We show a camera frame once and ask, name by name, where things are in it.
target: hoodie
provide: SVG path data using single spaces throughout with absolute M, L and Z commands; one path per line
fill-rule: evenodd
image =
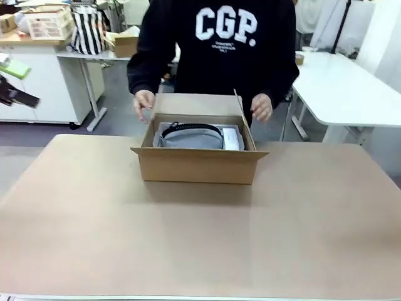
M 131 93 L 157 92 L 181 49 L 176 93 L 267 94 L 273 108 L 299 75 L 292 0 L 153 0 L 128 63 Z

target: striped bag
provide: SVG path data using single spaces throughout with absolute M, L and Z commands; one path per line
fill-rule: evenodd
M 71 47 L 84 55 L 98 55 L 105 49 L 104 31 L 107 17 L 96 8 L 81 6 L 74 8 L 75 29 Z

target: sleeve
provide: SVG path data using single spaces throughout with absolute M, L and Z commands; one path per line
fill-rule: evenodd
M 156 93 L 167 64 L 175 56 L 173 0 L 153 0 L 143 17 L 137 53 L 127 66 L 132 94 L 139 90 Z
M 273 45 L 268 78 L 262 93 L 267 94 L 273 108 L 282 102 L 299 75 L 295 63 L 295 7 L 291 0 L 280 0 L 277 28 L 281 28 Z

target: left hand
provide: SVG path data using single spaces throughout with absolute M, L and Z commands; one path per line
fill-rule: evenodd
M 257 94 L 252 99 L 251 111 L 252 117 L 257 121 L 267 122 L 273 113 L 270 97 L 264 93 Z

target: hand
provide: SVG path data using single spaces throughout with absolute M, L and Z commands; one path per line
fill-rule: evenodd
M 251 111 L 253 112 L 252 117 L 257 121 L 267 122 L 273 113 L 270 97 L 264 93 L 257 94 L 252 99 Z
M 155 95 L 148 90 L 138 91 L 133 98 L 133 108 L 138 115 L 140 121 L 146 124 L 146 119 L 143 116 L 142 109 L 152 110 L 155 102 Z

